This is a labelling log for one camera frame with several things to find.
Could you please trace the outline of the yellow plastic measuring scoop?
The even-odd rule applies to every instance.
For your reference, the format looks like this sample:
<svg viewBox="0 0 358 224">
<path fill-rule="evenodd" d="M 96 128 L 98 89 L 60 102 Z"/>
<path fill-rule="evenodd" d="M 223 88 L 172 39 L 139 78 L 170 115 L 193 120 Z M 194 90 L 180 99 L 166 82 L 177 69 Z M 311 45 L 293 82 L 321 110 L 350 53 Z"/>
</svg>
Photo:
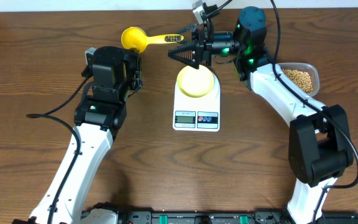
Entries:
<svg viewBox="0 0 358 224">
<path fill-rule="evenodd" d="M 121 35 L 121 44 L 125 49 L 136 49 L 142 53 L 150 44 L 175 44 L 184 40 L 181 34 L 162 34 L 147 36 L 139 27 L 129 27 Z"/>
</svg>

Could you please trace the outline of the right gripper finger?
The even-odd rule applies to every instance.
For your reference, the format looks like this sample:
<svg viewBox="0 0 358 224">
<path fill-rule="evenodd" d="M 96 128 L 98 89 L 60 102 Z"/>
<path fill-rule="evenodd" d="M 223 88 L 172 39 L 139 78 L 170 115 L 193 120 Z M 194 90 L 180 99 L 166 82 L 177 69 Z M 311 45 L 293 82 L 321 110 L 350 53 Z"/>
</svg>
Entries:
<svg viewBox="0 0 358 224">
<path fill-rule="evenodd" d="M 196 29 L 198 28 L 198 24 L 196 22 L 189 24 L 183 28 L 181 28 L 180 30 L 176 31 L 176 34 L 185 34 L 187 32 L 194 32 Z"/>
<path fill-rule="evenodd" d="M 168 57 L 192 68 L 199 69 L 200 48 L 196 43 L 185 44 L 169 50 Z"/>
</svg>

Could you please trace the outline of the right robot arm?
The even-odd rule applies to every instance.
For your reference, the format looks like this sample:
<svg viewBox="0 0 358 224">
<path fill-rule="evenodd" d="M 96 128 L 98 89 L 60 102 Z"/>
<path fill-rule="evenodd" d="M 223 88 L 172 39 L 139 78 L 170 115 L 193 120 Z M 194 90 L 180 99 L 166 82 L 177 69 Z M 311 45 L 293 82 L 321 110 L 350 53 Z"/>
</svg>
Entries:
<svg viewBox="0 0 358 224">
<path fill-rule="evenodd" d="M 263 10 L 245 7 L 233 31 L 216 32 L 213 18 L 220 11 L 220 6 L 195 2 L 196 23 L 185 27 L 191 32 L 191 41 L 170 50 L 168 56 L 192 68 L 211 65 L 214 56 L 232 56 L 239 80 L 288 124 L 288 160 L 296 184 L 282 223 L 358 223 L 356 213 L 322 211 L 337 179 L 348 167 L 358 166 L 346 112 L 339 105 L 328 107 L 314 100 L 284 74 L 265 47 Z"/>
</svg>

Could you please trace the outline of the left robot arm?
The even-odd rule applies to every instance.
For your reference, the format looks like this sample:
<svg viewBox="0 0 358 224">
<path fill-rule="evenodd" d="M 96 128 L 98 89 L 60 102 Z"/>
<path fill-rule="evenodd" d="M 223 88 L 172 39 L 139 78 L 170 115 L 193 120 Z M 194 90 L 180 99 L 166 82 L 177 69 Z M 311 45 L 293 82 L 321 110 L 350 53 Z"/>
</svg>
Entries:
<svg viewBox="0 0 358 224">
<path fill-rule="evenodd" d="M 83 209 L 96 171 L 126 118 L 126 101 L 142 88 L 141 58 L 136 49 L 113 46 L 90 48 L 85 57 L 75 124 L 54 117 L 53 111 L 27 115 L 64 125 L 71 139 L 50 187 L 26 223 L 119 223 L 119 214 L 111 208 Z"/>
</svg>

